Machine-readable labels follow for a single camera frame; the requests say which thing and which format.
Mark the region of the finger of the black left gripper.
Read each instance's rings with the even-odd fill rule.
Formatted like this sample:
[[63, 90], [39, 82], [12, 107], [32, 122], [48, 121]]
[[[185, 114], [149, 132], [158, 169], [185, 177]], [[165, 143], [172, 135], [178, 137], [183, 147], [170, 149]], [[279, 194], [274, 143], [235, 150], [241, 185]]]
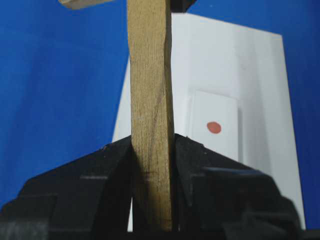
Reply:
[[172, 13], [185, 13], [197, 0], [170, 0]]

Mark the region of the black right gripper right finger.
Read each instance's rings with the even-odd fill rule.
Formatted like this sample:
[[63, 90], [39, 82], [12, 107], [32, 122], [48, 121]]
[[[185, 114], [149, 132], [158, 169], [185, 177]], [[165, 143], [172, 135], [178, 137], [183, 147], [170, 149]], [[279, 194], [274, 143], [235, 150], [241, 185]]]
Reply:
[[300, 240], [293, 202], [274, 179], [175, 135], [179, 227], [216, 240]]

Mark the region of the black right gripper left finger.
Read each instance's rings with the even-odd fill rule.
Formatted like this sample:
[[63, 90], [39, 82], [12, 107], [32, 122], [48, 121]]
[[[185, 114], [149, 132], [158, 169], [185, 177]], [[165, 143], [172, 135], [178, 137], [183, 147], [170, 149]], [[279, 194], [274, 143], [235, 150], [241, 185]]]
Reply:
[[0, 211], [3, 240], [107, 240], [128, 229], [131, 138], [25, 182]]

